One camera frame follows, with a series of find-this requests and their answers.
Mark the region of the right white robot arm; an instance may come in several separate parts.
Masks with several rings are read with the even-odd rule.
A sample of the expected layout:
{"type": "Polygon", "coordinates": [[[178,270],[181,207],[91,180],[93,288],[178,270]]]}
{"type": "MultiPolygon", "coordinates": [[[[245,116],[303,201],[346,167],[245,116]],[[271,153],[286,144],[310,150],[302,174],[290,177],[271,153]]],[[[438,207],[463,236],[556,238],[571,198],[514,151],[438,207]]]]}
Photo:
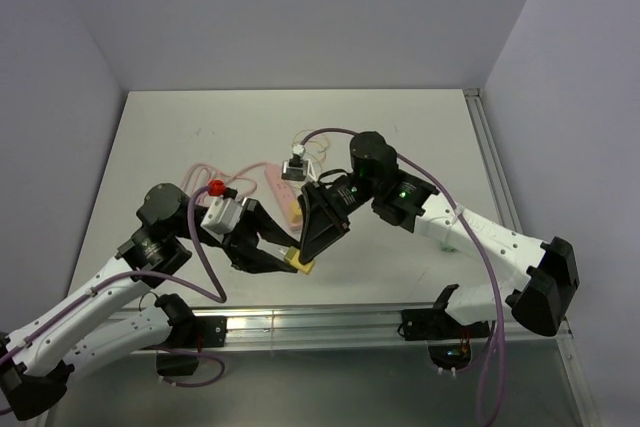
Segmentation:
{"type": "Polygon", "coordinates": [[[511,315],[537,335],[557,334],[580,283],[569,241],[528,237],[462,206],[435,178],[402,170],[403,156],[377,132],[353,134],[349,154],[349,171],[301,189],[302,263],[344,237],[350,215],[369,204],[389,225],[442,242],[485,265],[488,284],[443,289],[432,315],[438,333],[452,337],[465,326],[511,315]]]}

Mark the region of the pink power strip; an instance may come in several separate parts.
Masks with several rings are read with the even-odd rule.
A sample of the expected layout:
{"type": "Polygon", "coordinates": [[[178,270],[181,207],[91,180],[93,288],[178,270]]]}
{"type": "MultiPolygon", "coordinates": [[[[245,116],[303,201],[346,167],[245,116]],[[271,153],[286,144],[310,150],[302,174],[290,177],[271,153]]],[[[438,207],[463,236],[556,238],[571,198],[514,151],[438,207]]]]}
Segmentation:
{"type": "Polygon", "coordinates": [[[291,226],[289,221],[291,205],[293,202],[298,203],[298,200],[291,186],[281,178],[281,168],[276,164],[267,163],[264,169],[264,176],[280,209],[285,224],[292,232],[299,231],[302,223],[300,226],[291,226]]]}

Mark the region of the yellow plug adapter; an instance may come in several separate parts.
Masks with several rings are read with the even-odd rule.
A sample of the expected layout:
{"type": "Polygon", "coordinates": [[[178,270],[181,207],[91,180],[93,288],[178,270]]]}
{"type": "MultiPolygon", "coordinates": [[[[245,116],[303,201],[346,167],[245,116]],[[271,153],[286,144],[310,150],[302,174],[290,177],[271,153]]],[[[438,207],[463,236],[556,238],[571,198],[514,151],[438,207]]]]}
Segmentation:
{"type": "Polygon", "coordinates": [[[300,257],[300,250],[295,247],[289,247],[283,256],[284,262],[296,271],[305,275],[309,275],[315,266],[315,261],[302,262],[300,257]]]}

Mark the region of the yellow plug with cable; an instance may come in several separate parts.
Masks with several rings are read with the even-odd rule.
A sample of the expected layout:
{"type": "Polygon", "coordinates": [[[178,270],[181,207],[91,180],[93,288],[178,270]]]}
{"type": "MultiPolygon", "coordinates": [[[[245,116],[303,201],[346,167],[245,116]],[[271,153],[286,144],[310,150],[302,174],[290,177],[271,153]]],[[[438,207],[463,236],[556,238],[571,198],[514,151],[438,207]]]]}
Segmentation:
{"type": "Polygon", "coordinates": [[[291,226],[300,226],[302,223],[303,215],[300,205],[297,202],[293,202],[289,210],[289,221],[291,226]]]}

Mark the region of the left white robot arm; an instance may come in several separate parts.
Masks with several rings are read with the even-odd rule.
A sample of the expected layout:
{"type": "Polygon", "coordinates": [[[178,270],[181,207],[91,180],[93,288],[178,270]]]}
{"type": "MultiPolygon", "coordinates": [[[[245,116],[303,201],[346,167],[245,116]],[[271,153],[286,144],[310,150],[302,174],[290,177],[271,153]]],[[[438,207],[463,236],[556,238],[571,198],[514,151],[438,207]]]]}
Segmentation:
{"type": "Polygon", "coordinates": [[[260,241],[297,249],[259,201],[236,200],[221,183],[213,186],[228,223],[207,226],[212,216],[171,183],[145,195],[136,215],[141,223],[113,257],[84,285],[27,325],[1,336],[2,414],[18,420],[35,418],[53,407],[69,384],[82,375],[147,347],[165,352],[192,344],[197,321],[176,294],[161,295],[154,304],[118,324],[112,314],[165,282],[181,285],[218,304],[227,295],[210,263],[203,264],[213,291],[176,277],[194,253],[220,248],[233,268],[250,274],[293,273],[295,267],[258,246],[260,241]]]}

